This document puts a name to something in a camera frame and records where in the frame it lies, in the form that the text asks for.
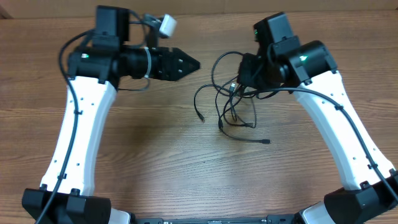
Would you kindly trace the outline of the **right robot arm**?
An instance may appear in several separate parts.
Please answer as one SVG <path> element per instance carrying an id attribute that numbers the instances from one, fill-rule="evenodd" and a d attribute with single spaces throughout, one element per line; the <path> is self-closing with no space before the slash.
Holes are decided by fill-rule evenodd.
<path id="1" fill-rule="evenodd" d="M 287 223 L 364 223 L 397 206 L 397 169 L 366 131 L 328 48 L 301 44 L 287 16 L 254 24 L 257 54 L 238 70 L 241 96 L 287 91 L 312 118 L 337 166 L 341 188 L 293 214 Z"/>

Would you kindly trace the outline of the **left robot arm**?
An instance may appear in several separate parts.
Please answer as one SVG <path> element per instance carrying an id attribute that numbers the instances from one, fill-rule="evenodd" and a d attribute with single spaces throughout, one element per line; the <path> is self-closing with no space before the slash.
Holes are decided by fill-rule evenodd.
<path id="1" fill-rule="evenodd" d="M 67 84 L 62 127 L 38 189 L 26 189 L 22 206 L 36 223 L 135 223 L 136 216 L 97 197 L 95 167 L 107 115 L 122 77 L 175 82 L 199 61 L 178 48 L 161 47 L 177 21 L 169 14 L 137 15 L 98 6 L 95 27 L 72 38 L 68 59 L 58 58 Z"/>

